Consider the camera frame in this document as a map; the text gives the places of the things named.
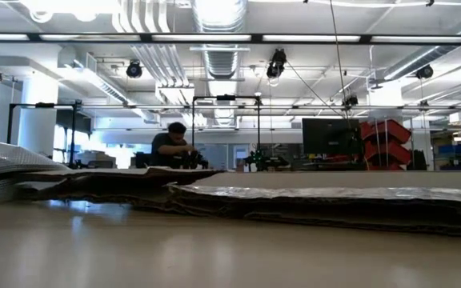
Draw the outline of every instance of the man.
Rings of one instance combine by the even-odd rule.
[[[186,127],[179,123],[171,123],[168,133],[160,133],[152,140],[152,166],[168,166],[178,168],[183,153],[195,151],[192,145],[187,145],[184,140]]]

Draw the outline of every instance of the ceiling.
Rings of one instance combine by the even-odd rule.
[[[354,4],[392,4],[425,2],[426,0],[340,0],[338,3]],[[324,1],[302,0],[249,0],[246,16],[247,33],[328,33],[333,34],[331,7],[322,4]],[[461,30],[461,0],[453,0],[455,6],[433,5],[397,6],[397,7],[344,7],[335,6],[335,28],[339,34],[456,34]],[[191,9],[179,5],[168,6],[168,23],[172,32],[193,33],[194,19]],[[27,8],[20,3],[0,2],[0,32],[47,32],[47,33],[115,33],[110,15],[99,15],[92,22],[80,22],[71,14],[56,14],[44,24],[33,22]],[[201,52],[190,51],[190,45],[177,45],[180,61],[186,70],[190,82],[194,84],[195,94],[207,94],[207,82]],[[154,96],[155,80],[144,70],[140,79],[129,79],[125,70],[134,54],[128,45],[120,44],[78,44],[74,48],[80,53],[91,53],[99,61],[99,71],[110,76],[112,81],[123,90],[135,95],[142,104],[158,104]],[[342,95],[339,91],[356,79],[356,75],[366,74],[372,67],[374,70],[386,69],[395,63],[410,57],[421,47],[417,46],[376,46],[372,50],[370,61],[369,46],[333,45],[251,45],[250,51],[242,52],[238,94],[253,95],[260,92],[264,103],[274,105],[303,105],[322,102],[311,89],[325,102],[340,103]],[[278,86],[268,85],[262,71],[276,48],[283,48],[287,55],[288,65],[280,78]],[[0,56],[17,56],[30,58],[40,65],[62,75],[58,68],[58,52],[60,45],[53,44],[0,44]],[[432,64],[435,70],[433,78],[420,82],[416,78],[403,78],[403,102],[417,103],[428,95],[459,90],[454,94],[431,102],[432,105],[461,104],[461,48],[445,55]],[[65,101],[83,98],[85,103],[108,103],[109,98],[89,82],[82,79],[65,79],[67,86],[76,86],[83,91],[82,95],[60,93]],[[367,91],[354,91],[359,96],[359,103],[367,104]],[[308,110],[306,114],[318,111]],[[434,115],[446,115],[451,111],[439,111]],[[286,114],[285,110],[271,111],[272,114]],[[98,111],[101,117],[134,117],[129,111]]]

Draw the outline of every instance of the black monitor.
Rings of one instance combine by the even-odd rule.
[[[303,153],[359,154],[360,126],[357,119],[302,119]]]

